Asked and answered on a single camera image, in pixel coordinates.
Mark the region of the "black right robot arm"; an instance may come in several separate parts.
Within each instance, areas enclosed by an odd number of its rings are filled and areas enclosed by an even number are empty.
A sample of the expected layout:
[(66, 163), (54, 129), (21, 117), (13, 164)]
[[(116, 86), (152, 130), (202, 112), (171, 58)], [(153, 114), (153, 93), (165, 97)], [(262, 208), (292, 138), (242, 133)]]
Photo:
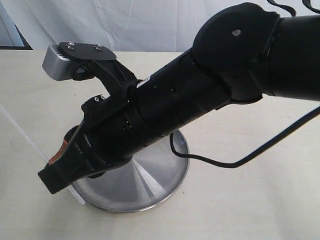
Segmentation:
[(42, 67), (56, 81), (97, 78), (109, 96), (82, 106), (83, 119), (38, 176), (55, 194), (97, 178), (206, 113), (252, 104), (263, 95), (319, 101), (320, 11), (281, 17), (251, 2), (213, 15), (190, 49), (140, 80), (108, 48), (72, 41), (51, 44)]

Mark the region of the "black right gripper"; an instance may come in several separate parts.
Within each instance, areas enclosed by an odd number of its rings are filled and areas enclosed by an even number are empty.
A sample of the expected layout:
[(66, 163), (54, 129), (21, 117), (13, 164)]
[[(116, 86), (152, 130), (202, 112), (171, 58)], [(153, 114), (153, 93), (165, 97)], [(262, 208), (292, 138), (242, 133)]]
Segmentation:
[(38, 172), (51, 194), (79, 179), (96, 178), (127, 164), (158, 139), (133, 100), (116, 105), (111, 98), (91, 99), (82, 109), (81, 123), (67, 132), (59, 150)]

